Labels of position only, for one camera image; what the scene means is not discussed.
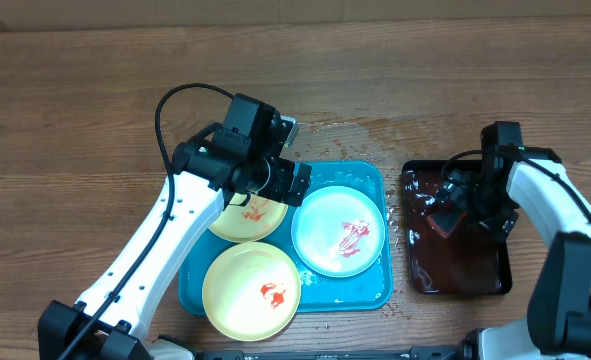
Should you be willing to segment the red black sponge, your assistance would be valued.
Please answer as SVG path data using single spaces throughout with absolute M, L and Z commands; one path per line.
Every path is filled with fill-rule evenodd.
M 439 209 L 431 212 L 426 221 L 443 238 L 450 237 L 467 218 L 461 209 Z

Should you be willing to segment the light blue plate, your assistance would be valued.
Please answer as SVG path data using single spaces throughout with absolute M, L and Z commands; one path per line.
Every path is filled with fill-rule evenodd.
M 347 278 L 369 269 L 384 247 L 384 220 L 375 202 L 346 186 L 307 195 L 293 216 L 296 253 L 315 272 Z

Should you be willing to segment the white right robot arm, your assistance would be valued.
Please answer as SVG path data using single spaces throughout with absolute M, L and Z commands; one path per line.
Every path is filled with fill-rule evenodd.
M 517 122 L 482 129 L 478 171 L 441 168 L 426 216 L 448 238 L 465 225 L 503 242 L 523 210 L 548 253 L 524 318 L 477 330 L 463 359 L 591 359 L 591 205 L 550 148 L 526 146 Z

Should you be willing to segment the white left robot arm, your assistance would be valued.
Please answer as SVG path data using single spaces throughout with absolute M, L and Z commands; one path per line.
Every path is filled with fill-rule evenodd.
M 177 340 L 145 342 L 157 307 L 201 235 L 235 195 L 296 207 L 311 168 L 282 158 L 299 125 L 273 106 L 235 94 L 214 122 L 161 152 L 163 188 L 135 234 L 74 305 L 52 301 L 38 321 L 43 359 L 192 359 Z

